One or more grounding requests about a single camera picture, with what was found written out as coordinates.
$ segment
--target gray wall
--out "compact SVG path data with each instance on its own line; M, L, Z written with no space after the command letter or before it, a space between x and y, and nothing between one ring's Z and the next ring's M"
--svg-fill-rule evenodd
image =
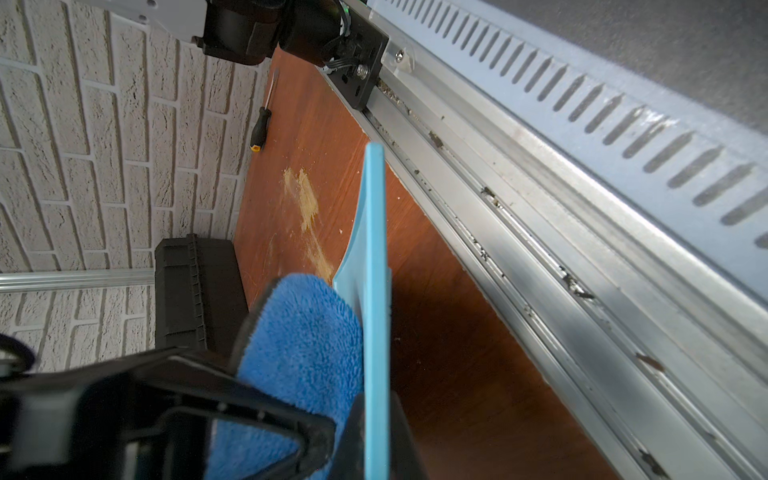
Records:
M231 238L268 69L77 2L0 0L0 272ZM145 287L0 294L0 333L52 371L152 347L153 305Z

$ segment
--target microfiber pad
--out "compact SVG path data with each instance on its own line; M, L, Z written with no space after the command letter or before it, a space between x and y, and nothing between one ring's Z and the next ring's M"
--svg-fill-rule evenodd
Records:
M277 399L336 423L339 445L352 403L362 391L362 327L352 309L320 278L280 280L258 312L237 378ZM239 480L296 450L276 433L218 422L206 480ZM331 462L315 472L323 480Z

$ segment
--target brown laminate floor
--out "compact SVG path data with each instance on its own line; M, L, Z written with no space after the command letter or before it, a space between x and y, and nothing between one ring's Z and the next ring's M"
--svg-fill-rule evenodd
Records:
M277 51L275 67L234 240L249 304L275 276L330 281L368 142L313 66ZM389 169L386 195L392 388L430 478L616 478Z

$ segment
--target floor stain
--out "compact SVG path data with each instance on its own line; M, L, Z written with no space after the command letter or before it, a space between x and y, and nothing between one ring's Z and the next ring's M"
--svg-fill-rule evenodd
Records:
M290 196L299 208L304 254L314 265L315 274L330 284L335 269L326 258L317 238L317 233L315 233L314 222L319 212L319 204L312 189L310 177L303 168L299 170L298 174L295 174L291 167L285 169L283 172L283 192Z

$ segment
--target black plastic handle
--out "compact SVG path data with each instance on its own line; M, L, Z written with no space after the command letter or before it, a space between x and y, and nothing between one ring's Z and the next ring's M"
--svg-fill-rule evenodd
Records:
M266 143L266 130L270 126L271 117L272 111L269 108L259 108L259 118L256 120L256 125L250 134L250 149L252 151L261 151L261 148Z

